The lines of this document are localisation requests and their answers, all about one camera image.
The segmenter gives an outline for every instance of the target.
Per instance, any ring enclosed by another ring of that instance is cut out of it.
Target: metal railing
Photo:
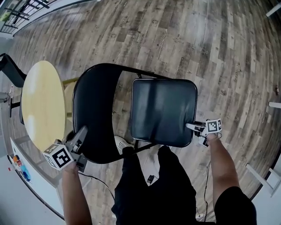
[[[0,32],[12,34],[19,26],[28,21],[29,17],[41,8],[49,8],[47,0],[12,0],[4,7],[2,15],[6,15],[6,22]]]

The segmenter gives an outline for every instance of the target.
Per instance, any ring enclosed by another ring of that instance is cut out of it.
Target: wooden floor
[[[281,87],[281,25],[275,16],[265,16],[271,8],[267,0],[90,1],[51,13],[24,28],[15,35],[9,54],[25,73],[39,60],[48,60],[62,80],[78,77],[101,62],[192,80],[198,87],[196,120],[222,119],[221,140],[235,162],[242,190],[251,197],[259,183],[247,172],[246,164],[265,176],[281,141],[281,110],[267,106],[269,101],[280,102],[274,86]],[[130,142],[134,78],[121,76],[112,111],[115,134]],[[10,88],[7,78],[2,88]],[[11,151],[9,137],[20,137],[26,131],[19,123],[18,109],[9,119],[7,105],[1,107],[5,143]],[[139,153],[146,179],[158,175],[157,149]],[[197,191],[198,211],[205,213],[209,150],[199,146],[196,137],[188,147],[172,149]],[[34,160],[42,158],[32,143],[26,151]],[[113,190],[121,168],[122,160],[92,164],[87,172]],[[108,190],[91,181],[85,194],[93,219],[115,224]],[[208,221],[214,221],[212,177],[206,198]]]

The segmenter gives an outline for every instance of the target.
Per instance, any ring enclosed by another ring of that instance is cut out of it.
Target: black and white marker cube
[[[218,133],[222,130],[221,127],[221,120],[207,120],[206,121],[206,128],[207,128],[207,133]]]
[[[66,147],[59,144],[52,144],[43,152],[43,155],[50,166],[59,171],[74,161]]]

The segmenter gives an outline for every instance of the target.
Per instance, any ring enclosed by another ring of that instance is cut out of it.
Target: chair
[[[0,61],[0,71],[3,71],[3,73],[10,79],[10,81],[19,88],[23,87],[23,84],[26,79],[26,74],[24,74],[15,64],[15,62],[12,60],[12,58],[7,55],[6,53],[1,54],[0,58],[2,60]],[[23,117],[22,117],[22,107],[21,107],[21,101],[17,103],[12,103],[12,99],[10,100],[10,117],[11,112],[13,108],[20,107],[20,122],[24,124]]]
[[[119,154],[112,127],[112,106],[122,71],[139,76],[133,81],[131,106],[131,135],[137,141],[129,154],[156,144],[175,147],[190,144],[193,131],[185,124],[195,122],[197,87],[193,82],[104,63],[85,71],[74,88],[73,132],[83,126],[88,129],[78,153],[94,163],[110,163],[128,156]],[[142,75],[154,79],[143,79]],[[150,144],[138,148],[138,140]]]

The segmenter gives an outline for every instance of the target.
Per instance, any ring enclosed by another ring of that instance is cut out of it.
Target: black t-shirt
[[[195,219],[196,202],[191,198],[166,196],[154,199],[153,196],[141,195],[132,199],[130,205],[123,210],[113,210],[117,217],[117,225],[194,225],[199,222]],[[216,223],[206,224],[228,225],[247,224],[256,225],[256,209],[251,200],[243,194],[240,188],[231,187],[225,190],[215,205]]]

